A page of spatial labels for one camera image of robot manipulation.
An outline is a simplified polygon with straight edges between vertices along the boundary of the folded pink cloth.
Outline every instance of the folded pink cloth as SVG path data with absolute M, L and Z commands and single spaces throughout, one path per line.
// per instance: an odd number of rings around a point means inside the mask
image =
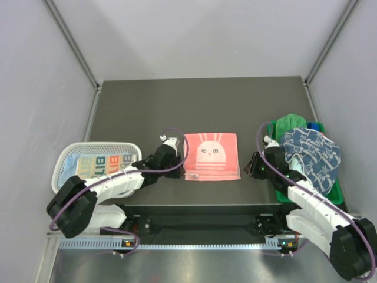
M 231 133 L 187 134 L 190 151 L 184 162 L 185 179 L 239 180 L 237 136 Z

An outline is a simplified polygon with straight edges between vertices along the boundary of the bunny ear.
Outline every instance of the bunny ear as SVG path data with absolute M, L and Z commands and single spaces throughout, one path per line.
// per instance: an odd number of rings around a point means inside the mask
M 221 141 L 221 137 L 222 137 L 222 136 L 223 136 L 223 133 L 220 133 L 219 140 L 217 141 L 218 143 Z

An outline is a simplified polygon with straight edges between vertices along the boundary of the plastic laundry basket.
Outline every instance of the plastic laundry basket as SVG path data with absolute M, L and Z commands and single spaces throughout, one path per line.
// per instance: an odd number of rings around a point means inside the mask
M 271 121 L 271 123 L 273 125 L 272 138 L 275 139 L 276 121 Z M 322 123 L 319 123 L 319 122 L 311 122 L 311 123 L 317 124 L 320 128 L 320 131 L 322 133 L 325 133 L 325 127 L 323 126 Z M 270 126 L 268 126 L 268 132 L 271 133 L 271 127 Z M 339 184 L 338 179 L 335 180 L 335 183 L 332 186 L 331 191 L 326 195 L 326 197 L 334 205 L 341 205 L 343 203 L 342 189 L 340 188 L 340 184 Z M 276 191 L 276 199 L 279 202 L 284 202 L 284 203 L 290 203 L 291 202 L 284 194 L 282 194 L 278 191 Z
M 63 173 L 65 160 L 72 154 L 122 154 L 131 153 L 141 160 L 141 150 L 133 143 L 74 143 L 66 147 L 59 156 L 52 175 L 52 190 L 57 193 L 60 190 L 59 179 Z

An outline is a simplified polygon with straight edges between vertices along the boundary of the green basket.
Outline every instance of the green basket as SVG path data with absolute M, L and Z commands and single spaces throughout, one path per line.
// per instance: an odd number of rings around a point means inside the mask
M 271 121 L 273 124 L 273 133 L 272 133 L 272 138 L 275 139 L 275 130 L 276 130 L 276 121 Z M 322 133 L 325 133 L 325 127 L 323 126 L 322 123 L 319 122 L 311 122 L 315 123 L 319 126 L 320 131 Z M 268 132 L 269 134 L 271 133 L 271 127 L 268 125 Z M 284 202 L 284 203 L 292 203 L 285 195 L 282 193 L 275 191 L 276 192 L 276 199 L 279 202 Z M 340 188 L 340 184 L 338 179 L 335 180 L 334 185 L 332 186 L 331 191 L 326 195 L 326 197 L 334 204 L 334 205 L 341 205 L 343 203 L 343 194 L 342 194 L 342 189 Z

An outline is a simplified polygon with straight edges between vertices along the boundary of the white backdrop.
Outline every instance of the white backdrop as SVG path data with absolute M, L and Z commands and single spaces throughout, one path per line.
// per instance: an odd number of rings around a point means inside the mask
M 342 149 L 340 176 L 352 212 L 377 225 L 377 1 L 360 1 L 312 82 L 326 129 Z
M 30 283 L 52 171 L 80 140 L 94 89 L 42 1 L 0 1 L 0 14 L 0 281 Z
M 96 79 L 306 77 L 345 0 L 55 0 Z

